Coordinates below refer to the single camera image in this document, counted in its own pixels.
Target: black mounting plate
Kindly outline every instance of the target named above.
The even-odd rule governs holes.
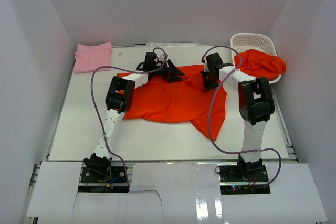
[[[126,182],[125,170],[123,166],[111,166],[112,179],[114,179],[117,175],[119,175],[119,178],[114,183],[125,183]],[[90,170],[87,167],[83,167],[82,176],[81,176],[80,181],[86,184],[102,183],[90,173]]]
[[[218,167],[218,172],[221,175],[221,182],[236,183],[236,182],[249,182],[251,178],[243,180],[239,176],[239,168],[237,165],[221,165]],[[252,177],[257,176],[256,182],[268,182],[268,176],[265,165],[261,166],[261,169],[251,174]]]

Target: wire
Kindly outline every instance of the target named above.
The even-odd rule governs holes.
[[[95,74],[97,73],[97,71],[98,71],[99,69],[102,69],[102,68],[112,68],[112,69],[117,69],[117,70],[121,70],[121,71],[125,71],[125,72],[130,72],[130,73],[140,73],[140,74],[157,72],[157,71],[159,71],[161,68],[163,68],[163,66],[165,65],[165,63],[166,63],[166,61],[167,61],[167,57],[168,57],[168,55],[166,54],[166,52],[165,52],[161,47],[155,47],[155,48],[153,49],[153,52],[155,52],[155,50],[157,50],[157,49],[163,51],[163,54],[164,54],[163,64],[161,64],[161,66],[160,66],[158,69],[155,69],[155,70],[153,70],[153,71],[148,71],[148,72],[139,72],[139,71],[132,71],[132,70],[127,70],[127,69],[123,69],[123,68],[113,67],[113,66],[101,66],[101,67],[96,68],[96,69],[94,70],[94,72],[92,73],[92,77],[91,77],[91,85],[90,85],[90,89],[91,89],[92,103],[93,103],[93,106],[95,107],[95,110],[96,110],[96,113],[97,113],[97,116],[98,116],[98,119],[99,119],[99,122],[100,122],[100,126],[101,126],[101,129],[102,129],[102,131],[103,131],[103,136],[104,136],[104,140],[105,140],[105,146],[106,146],[107,150],[109,151],[109,153],[111,153],[111,155],[117,157],[117,158],[120,159],[120,161],[122,162],[122,165],[123,165],[124,170],[125,170],[126,183],[127,183],[127,186],[128,186],[128,187],[130,187],[130,182],[129,182],[129,180],[128,180],[127,168],[126,168],[125,161],[122,159],[121,156],[119,156],[118,154],[112,152],[112,150],[111,150],[110,147],[109,147],[109,143],[108,143],[108,141],[107,141],[106,132],[105,132],[105,127],[104,127],[103,121],[102,121],[102,119],[101,119],[101,116],[100,116],[100,113],[99,113],[99,110],[98,110],[98,107],[97,107],[97,104],[96,104],[95,95],[94,95],[94,93],[93,93],[93,79],[94,79],[94,76],[95,76]]]
[[[99,182],[106,182],[106,181],[108,181],[110,178],[111,178],[111,175],[112,175],[112,172],[110,171],[110,175],[108,176],[108,178],[106,179],[106,180],[104,180],[104,181],[102,181],[102,180],[99,180],[99,179],[97,179]]]
[[[221,89],[222,85],[224,84],[224,82],[230,77],[230,75],[233,74],[236,70],[238,70],[238,68],[243,64],[243,59],[242,59],[240,53],[238,53],[235,49],[233,49],[232,47],[229,47],[229,46],[214,46],[214,47],[208,49],[208,50],[205,52],[205,54],[202,56],[202,60],[204,60],[206,54],[207,54],[210,50],[212,50],[212,49],[214,49],[214,48],[218,48],[218,47],[228,48],[228,49],[232,50],[233,52],[235,52],[235,53],[239,56],[240,63],[239,63],[238,66],[236,66],[236,68],[234,68],[234,69],[233,69],[233,70],[232,70],[232,71],[231,71],[231,72],[230,72],[230,73],[229,73],[229,74],[228,74],[228,75],[221,81],[221,83],[219,84],[219,86],[216,88],[216,91],[215,91],[215,93],[214,93],[214,96],[212,97],[211,104],[210,104],[210,107],[209,107],[209,114],[208,114],[208,132],[209,132],[210,140],[211,140],[212,144],[214,145],[214,147],[215,147],[217,150],[219,150],[220,152],[225,153],[225,154],[233,154],[233,155],[237,155],[237,154],[243,154],[243,153],[249,153],[249,152],[265,152],[265,151],[273,151],[273,152],[275,152],[275,153],[278,155],[278,157],[279,157],[279,168],[278,168],[277,173],[275,174],[274,178],[273,178],[271,181],[269,181],[268,183],[266,183],[266,184],[264,184],[264,185],[261,185],[261,187],[268,186],[268,185],[270,185],[274,180],[276,180],[276,178],[279,176],[279,173],[280,173],[280,170],[281,170],[281,165],[282,165],[281,156],[280,156],[280,153],[279,153],[276,149],[274,149],[274,148],[265,148],[265,149],[261,149],[261,150],[258,150],[258,149],[252,149],[252,150],[244,150],[244,151],[239,151],[239,152],[228,152],[228,151],[225,151],[225,150],[219,148],[219,147],[216,145],[216,143],[215,143],[215,141],[214,141],[214,139],[213,139],[213,137],[212,137],[212,130],[211,130],[211,112],[212,112],[212,109],[213,109],[213,106],[214,106],[214,103],[215,103],[215,99],[216,99],[216,97],[217,97],[217,94],[218,94],[219,90]]]
[[[116,182],[116,180],[119,178],[119,175],[114,179],[114,180],[112,180],[111,182],[110,182],[110,185],[112,185],[114,182]]]

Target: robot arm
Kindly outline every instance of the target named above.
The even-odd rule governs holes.
[[[105,137],[112,150],[120,122],[125,113],[131,109],[134,90],[148,83],[154,75],[162,76],[163,80],[168,83],[181,81],[182,79],[179,76],[184,76],[184,73],[179,71],[171,60],[165,62],[164,56],[158,57],[154,52],[146,53],[145,61],[139,64],[137,71],[139,73],[112,78],[105,99],[107,110],[104,129],[106,136],[100,136],[90,159],[84,159],[85,165],[96,179],[105,180],[108,176],[107,171],[110,169],[112,154],[106,147]]]
[[[107,110],[104,123],[106,138],[111,149],[116,139],[119,124],[125,112],[129,111],[132,106],[134,90],[147,82],[147,73],[133,73],[123,78],[113,77],[106,96]],[[123,94],[119,94],[116,91],[123,91]],[[112,157],[112,154],[106,148],[104,136],[100,137],[98,145],[93,152],[101,158],[106,157],[110,159]]]
[[[202,76],[205,91],[216,88],[218,81],[235,69],[231,63],[223,63],[218,53],[208,55],[204,65]],[[266,123],[275,110],[269,82],[267,78],[255,78],[239,70],[234,71],[226,82],[238,90],[239,111],[244,119],[241,150],[260,150]],[[238,158],[243,174],[261,169],[262,164],[260,152],[243,153]]]

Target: red fabric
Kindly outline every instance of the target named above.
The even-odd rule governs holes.
[[[268,80],[274,80],[280,74],[286,72],[286,64],[279,57],[254,49],[241,52],[240,55],[243,59],[240,69],[250,76],[266,77]],[[239,56],[236,55],[235,65],[237,66],[239,62]]]
[[[204,65],[179,67],[185,76],[182,81],[167,83],[161,76],[154,78],[134,91],[133,103],[124,119],[143,118],[160,123],[190,121],[203,135],[209,138],[208,110],[215,90],[204,92],[202,75]],[[225,118],[226,92],[221,89],[212,110],[211,129],[217,138]]]

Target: white table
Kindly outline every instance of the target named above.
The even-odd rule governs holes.
[[[200,64],[208,46],[164,47],[176,66]],[[144,60],[150,47],[114,48],[112,65],[135,69]],[[214,49],[223,62],[231,62],[228,49]],[[105,97],[111,79],[119,71],[98,72],[94,81],[94,94],[102,118],[105,118]],[[98,143],[101,127],[90,95],[91,73],[72,74],[64,106],[59,119],[49,160],[80,161],[90,157]],[[238,92],[225,84],[226,118],[217,138],[217,145],[227,151],[238,151],[243,144],[244,123],[238,110]],[[263,148],[272,147],[282,158],[288,158],[286,136],[278,108],[267,123]],[[163,124],[143,119],[123,120],[112,150],[128,161],[153,160],[219,160],[237,159],[216,150],[210,140],[191,123]],[[277,159],[274,152],[263,152],[264,159]]]

